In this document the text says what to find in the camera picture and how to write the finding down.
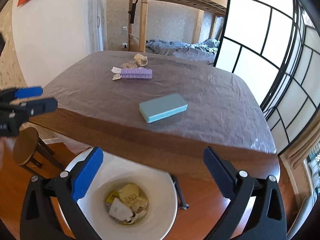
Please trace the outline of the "yellow paper packaging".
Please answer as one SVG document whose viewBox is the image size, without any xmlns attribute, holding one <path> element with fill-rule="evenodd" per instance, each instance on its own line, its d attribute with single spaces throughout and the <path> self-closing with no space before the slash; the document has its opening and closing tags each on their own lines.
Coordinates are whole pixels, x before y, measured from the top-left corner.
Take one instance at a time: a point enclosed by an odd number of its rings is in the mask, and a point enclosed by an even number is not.
<svg viewBox="0 0 320 240">
<path fill-rule="evenodd" d="M 122 188 L 111 191 L 105 198 L 105 203 L 111 205 L 114 198 L 121 200 L 135 213 L 145 210 L 149 203 L 145 193 L 133 183 L 128 183 Z"/>
</svg>

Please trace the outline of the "teal rectangular box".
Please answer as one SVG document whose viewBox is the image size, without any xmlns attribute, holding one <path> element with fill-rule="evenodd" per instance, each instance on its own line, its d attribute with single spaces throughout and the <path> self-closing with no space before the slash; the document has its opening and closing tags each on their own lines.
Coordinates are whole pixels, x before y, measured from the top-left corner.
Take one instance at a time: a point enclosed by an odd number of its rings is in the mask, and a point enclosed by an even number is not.
<svg viewBox="0 0 320 240">
<path fill-rule="evenodd" d="M 139 111 L 148 124 L 182 113 L 187 108 L 188 103 L 177 93 L 139 104 Z"/>
</svg>

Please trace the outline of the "clear plastic snack wrapper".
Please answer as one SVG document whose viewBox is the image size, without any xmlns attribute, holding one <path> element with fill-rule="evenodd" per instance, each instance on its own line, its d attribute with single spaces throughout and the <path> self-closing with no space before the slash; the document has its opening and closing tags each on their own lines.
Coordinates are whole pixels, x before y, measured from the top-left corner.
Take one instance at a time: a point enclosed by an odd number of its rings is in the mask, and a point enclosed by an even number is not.
<svg viewBox="0 0 320 240">
<path fill-rule="evenodd" d="M 133 69 L 133 68 L 138 68 L 138 65 L 135 62 L 126 62 L 126 63 L 122 64 L 120 67 Z"/>
</svg>

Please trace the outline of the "white trash bin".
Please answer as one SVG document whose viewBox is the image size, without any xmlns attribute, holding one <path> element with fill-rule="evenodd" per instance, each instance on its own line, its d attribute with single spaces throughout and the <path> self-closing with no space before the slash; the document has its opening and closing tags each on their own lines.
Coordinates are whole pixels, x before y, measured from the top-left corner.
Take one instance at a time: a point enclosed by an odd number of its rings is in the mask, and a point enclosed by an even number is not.
<svg viewBox="0 0 320 240">
<path fill-rule="evenodd" d="M 177 215 L 170 174 L 104 152 L 78 205 L 101 239 L 164 239 Z"/>
</svg>

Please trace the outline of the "round wooden stool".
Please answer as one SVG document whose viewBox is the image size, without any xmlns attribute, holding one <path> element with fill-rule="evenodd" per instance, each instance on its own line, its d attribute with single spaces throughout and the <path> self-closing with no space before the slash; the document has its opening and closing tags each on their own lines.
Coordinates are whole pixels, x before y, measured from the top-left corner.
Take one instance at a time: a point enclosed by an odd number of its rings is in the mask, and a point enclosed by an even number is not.
<svg viewBox="0 0 320 240">
<path fill-rule="evenodd" d="M 34 158 L 36 152 L 59 170 L 64 170 L 63 165 L 54 158 L 54 151 L 40 138 L 36 128 L 28 127 L 20 131 L 12 150 L 13 160 L 16 165 L 39 176 L 37 172 L 28 167 L 28 163 L 32 163 L 37 168 L 42 168 L 43 165 Z"/>
</svg>

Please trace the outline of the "beige curtain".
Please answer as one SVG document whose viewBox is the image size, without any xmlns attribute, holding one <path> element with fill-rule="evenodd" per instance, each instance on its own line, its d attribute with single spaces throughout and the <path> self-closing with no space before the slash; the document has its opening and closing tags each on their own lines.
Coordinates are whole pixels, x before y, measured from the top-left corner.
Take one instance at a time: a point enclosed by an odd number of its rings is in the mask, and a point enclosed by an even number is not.
<svg viewBox="0 0 320 240">
<path fill-rule="evenodd" d="M 294 181 L 297 180 L 295 179 L 293 172 L 309 155 L 317 142 L 319 142 L 319 113 L 307 126 L 305 131 L 298 136 L 297 140 L 283 153 L 284 159 L 289 165 L 287 172 Z"/>
</svg>

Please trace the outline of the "white door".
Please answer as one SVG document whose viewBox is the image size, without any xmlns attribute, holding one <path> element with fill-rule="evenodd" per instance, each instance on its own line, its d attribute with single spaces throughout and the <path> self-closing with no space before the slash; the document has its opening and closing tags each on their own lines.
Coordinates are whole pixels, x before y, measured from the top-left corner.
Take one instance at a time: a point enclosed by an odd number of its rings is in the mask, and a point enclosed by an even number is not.
<svg viewBox="0 0 320 240">
<path fill-rule="evenodd" d="M 107 0 L 84 0 L 84 26 L 88 54 L 107 50 Z"/>
</svg>

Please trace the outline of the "grey blue duvet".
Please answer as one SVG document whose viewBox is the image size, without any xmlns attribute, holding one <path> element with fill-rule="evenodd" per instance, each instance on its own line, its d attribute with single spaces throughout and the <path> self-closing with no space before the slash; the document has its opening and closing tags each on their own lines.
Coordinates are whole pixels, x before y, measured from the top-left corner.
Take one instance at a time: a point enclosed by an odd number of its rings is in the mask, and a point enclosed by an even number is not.
<svg viewBox="0 0 320 240">
<path fill-rule="evenodd" d="M 154 54 L 174 56 L 179 59 L 201 61 L 213 64 L 220 45 L 220 41 L 209 38 L 200 43 L 185 43 L 165 40 L 148 40 L 146 49 Z"/>
</svg>

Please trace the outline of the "black framed sliding screen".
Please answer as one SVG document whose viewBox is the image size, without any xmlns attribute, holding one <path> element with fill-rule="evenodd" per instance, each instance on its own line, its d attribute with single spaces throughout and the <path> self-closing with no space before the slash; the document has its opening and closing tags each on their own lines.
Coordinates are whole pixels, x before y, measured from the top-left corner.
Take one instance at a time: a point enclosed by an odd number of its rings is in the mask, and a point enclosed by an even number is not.
<svg viewBox="0 0 320 240">
<path fill-rule="evenodd" d="M 319 112 L 319 33 L 300 0 L 228 0 L 215 65 L 238 147 L 282 154 Z"/>
</svg>

